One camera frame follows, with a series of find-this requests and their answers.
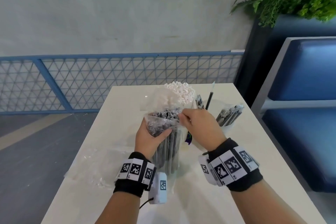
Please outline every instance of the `black wristband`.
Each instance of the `black wristband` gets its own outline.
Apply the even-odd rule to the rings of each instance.
[[[237,157],[236,151],[233,149],[238,146],[238,144],[233,141],[231,138],[225,140],[220,146],[215,150],[209,151],[209,162],[213,161],[215,158],[219,157],[223,153],[231,150],[232,153]],[[259,168],[253,171],[250,171],[245,163],[241,163],[242,167],[247,171],[247,175],[243,176],[239,180],[236,180],[227,185],[227,188],[231,191],[242,192],[250,188],[253,184],[260,182],[263,179]]]
[[[136,151],[131,153],[131,155],[129,156],[129,159],[130,158],[137,158],[137,159],[142,159],[143,161],[146,161],[146,162],[150,162],[148,159],[146,159],[146,157],[142,153],[136,152]],[[128,180],[128,179],[122,179],[122,180],[117,180],[115,182],[115,189],[113,193],[122,191],[122,192],[133,194],[137,197],[141,197],[142,193],[144,192],[146,188],[147,188],[147,185],[141,182]]]

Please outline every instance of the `wristband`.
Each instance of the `wristband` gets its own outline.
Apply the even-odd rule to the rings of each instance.
[[[121,167],[113,193],[122,191],[141,197],[144,190],[150,190],[155,171],[154,164],[143,154],[131,153]]]
[[[200,156],[199,163],[210,184],[231,191],[245,191],[263,179],[257,162],[231,138]]]

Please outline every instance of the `hand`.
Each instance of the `hand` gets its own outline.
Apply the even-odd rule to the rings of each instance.
[[[226,140],[214,116],[205,109],[183,109],[179,115],[180,123],[192,137],[207,151],[216,149]]]
[[[135,136],[134,151],[142,153],[147,159],[153,157],[159,144],[169,136],[171,129],[167,129],[159,136],[153,137],[149,134],[145,118],[143,118],[140,128]]]

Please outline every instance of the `concrete wall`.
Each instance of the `concrete wall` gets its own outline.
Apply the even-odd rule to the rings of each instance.
[[[0,56],[244,49],[234,0],[0,0]]]

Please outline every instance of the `floor stripe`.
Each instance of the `floor stripe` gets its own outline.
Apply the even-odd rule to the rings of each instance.
[[[71,114],[70,113],[50,114],[40,120],[36,120],[32,122],[31,124],[28,124],[9,134],[6,134],[3,137],[0,137],[0,150],[58,122],[61,119],[64,119],[65,117],[68,117],[69,115]]]

